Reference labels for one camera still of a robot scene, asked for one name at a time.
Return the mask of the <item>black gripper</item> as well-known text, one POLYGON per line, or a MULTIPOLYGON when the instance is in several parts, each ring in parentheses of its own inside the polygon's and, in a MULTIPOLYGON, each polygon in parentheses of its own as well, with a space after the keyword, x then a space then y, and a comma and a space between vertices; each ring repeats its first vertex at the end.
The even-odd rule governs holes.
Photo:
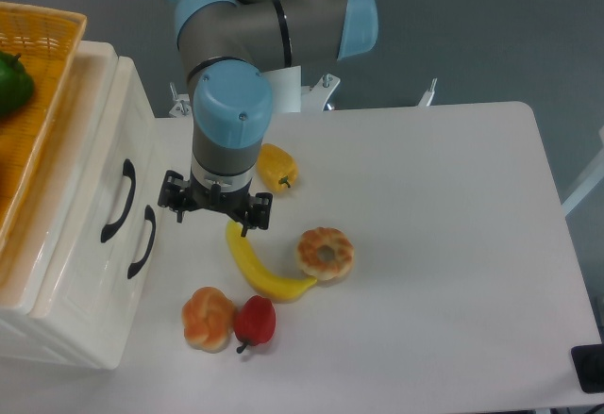
POLYGON ((269 228, 273 203, 270 192, 249 194, 250 185, 248 182, 235 191, 226 191, 217 184, 206 188, 193 177, 189 182, 182 174, 167 170, 161 182, 158 206, 174 212, 178 222, 182 222, 185 213, 192 209, 237 216, 237 222, 242 225, 241 236, 245 237, 249 230, 269 228))

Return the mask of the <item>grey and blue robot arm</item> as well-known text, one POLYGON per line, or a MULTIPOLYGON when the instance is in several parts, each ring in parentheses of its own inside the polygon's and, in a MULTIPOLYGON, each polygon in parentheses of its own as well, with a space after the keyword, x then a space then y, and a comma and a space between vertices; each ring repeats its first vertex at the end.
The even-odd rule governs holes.
POLYGON ((274 94, 266 74, 369 52, 376 0, 170 0, 193 116, 191 172, 166 174, 159 205, 267 229, 273 197, 249 189, 274 94))

